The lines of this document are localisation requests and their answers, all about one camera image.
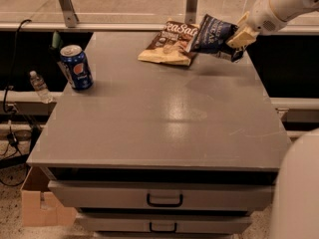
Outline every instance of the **desk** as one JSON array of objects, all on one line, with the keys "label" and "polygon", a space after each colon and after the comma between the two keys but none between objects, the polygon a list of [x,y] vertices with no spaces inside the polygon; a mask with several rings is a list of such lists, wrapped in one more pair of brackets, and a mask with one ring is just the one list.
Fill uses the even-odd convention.
[{"label": "desk", "polygon": [[272,201],[286,131],[247,56],[138,61],[155,34],[93,36],[94,85],[65,88],[28,163],[85,228],[108,236],[241,233]]}]

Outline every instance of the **blue pepsi can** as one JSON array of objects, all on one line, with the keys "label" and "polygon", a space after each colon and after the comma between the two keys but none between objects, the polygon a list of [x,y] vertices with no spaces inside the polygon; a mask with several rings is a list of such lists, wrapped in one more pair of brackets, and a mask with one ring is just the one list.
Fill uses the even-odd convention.
[{"label": "blue pepsi can", "polygon": [[60,58],[66,69],[65,76],[74,90],[86,90],[93,84],[87,56],[80,46],[64,47],[60,51]]}]

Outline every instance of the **concrete floor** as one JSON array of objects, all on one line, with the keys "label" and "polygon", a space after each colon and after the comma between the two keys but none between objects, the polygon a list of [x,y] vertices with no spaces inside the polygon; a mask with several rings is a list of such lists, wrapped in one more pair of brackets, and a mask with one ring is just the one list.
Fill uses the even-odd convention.
[{"label": "concrete floor", "polygon": [[[168,18],[182,21],[185,0],[73,0],[81,22],[90,23],[164,23]],[[197,21],[208,13],[224,21],[235,23],[255,0],[199,0]],[[31,18],[34,22],[63,22],[57,0],[0,0],[0,23],[20,22]],[[305,16],[292,24],[318,24],[318,17]],[[0,153],[5,143],[0,144]],[[4,169],[2,180],[19,181],[25,167]],[[271,206],[252,215],[253,224],[234,239],[266,239]],[[0,238],[6,239],[76,239],[94,235],[77,223],[72,227],[22,227],[20,186],[0,184]]]}]

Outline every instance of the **plastic bottle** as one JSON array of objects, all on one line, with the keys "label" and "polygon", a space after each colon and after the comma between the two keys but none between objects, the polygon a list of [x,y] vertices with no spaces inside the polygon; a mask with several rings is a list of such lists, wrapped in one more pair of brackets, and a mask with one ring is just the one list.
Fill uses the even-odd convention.
[{"label": "plastic bottle", "polygon": [[53,100],[53,97],[44,82],[44,79],[41,75],[38,75],[36,71],[30,72],[30,83],[33,86],[33,89],[40,97],[40,100],[44,104],[48,104]]}]

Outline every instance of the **black handle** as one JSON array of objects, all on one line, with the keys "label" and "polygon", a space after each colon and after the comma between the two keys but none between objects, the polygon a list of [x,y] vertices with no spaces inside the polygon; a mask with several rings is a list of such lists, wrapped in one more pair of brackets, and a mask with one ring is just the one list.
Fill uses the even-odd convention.
[{"label": "black handle", "polygon": [[179,195],[179,202],[178,203],[152,203],[151,202],[151,195],[148,194],[147,197],[147,203],[150,207],[161,207],[161,208],[176,208],[176,207],[180,207],[182,205],[182,194]]},{"label": "black handle", "polygon": [[173,233],[176,233],[176,230],[177,230],[177,223],[173,223],[173,229],[172,230],[164,231],[164,230],[153,230],[153,225],[150,222],[150,231],[152,233],[173,234]]}]

